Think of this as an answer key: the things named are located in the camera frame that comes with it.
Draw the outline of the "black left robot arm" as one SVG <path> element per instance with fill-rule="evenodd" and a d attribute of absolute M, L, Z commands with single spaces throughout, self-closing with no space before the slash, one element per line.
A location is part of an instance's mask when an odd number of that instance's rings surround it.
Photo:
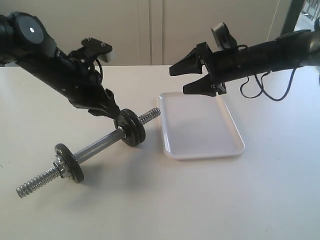
<path fill-rule="evenodd" d="M 25 12 L 0 17 L 0 64 L 15 63 L 93 116 L 116 119 L 120 108 L 114 93 L 104 88 L 101 62 L 109 62 L 113 47 L 93 37 L 65 54 L 40 19 Z"/>

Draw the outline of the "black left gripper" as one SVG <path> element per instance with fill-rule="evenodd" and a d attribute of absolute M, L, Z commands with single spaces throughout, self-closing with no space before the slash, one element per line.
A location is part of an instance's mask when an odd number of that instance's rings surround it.
<path fill-rule="evenodd" d="M 78 109 L 86 109 L 94 116 L 116 119 L 121 110 L 114 93 L 104 88 L 103 70 L 98 54 L 93 52 L 70 52 L 64 76 L 67 85 L 65 96 Z"/>

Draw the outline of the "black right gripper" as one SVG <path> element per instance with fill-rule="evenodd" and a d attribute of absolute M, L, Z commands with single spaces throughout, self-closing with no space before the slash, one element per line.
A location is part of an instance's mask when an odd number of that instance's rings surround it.
<path fill-rule="evenodd" d="M 183 86 L 185 95 L 215 97 L 227 93 L 226 82 L 239 77 L 243 70 L 245 55 L 249 52 L 246 45 L 212 52 L 206 42 L 196 45 L 182 60 L 169 67 L 170 76 L 202 74 L 202 65 L 207 75 Z"/>

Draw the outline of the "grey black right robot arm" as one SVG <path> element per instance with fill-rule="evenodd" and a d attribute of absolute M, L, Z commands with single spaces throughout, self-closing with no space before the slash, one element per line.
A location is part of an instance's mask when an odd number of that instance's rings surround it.
<path fill-rule="evenodd" d="M 170 76 L 207 75 L 183 86 L 185 95 L 215 97 L 226 94 L 226 83 L 257 74 L 320 65 L 319 31 L 299 30 L 253 46 L 239 45 L 225 24 L 212 30 L 219 48 L 196 45 L 169 68 Z"/>

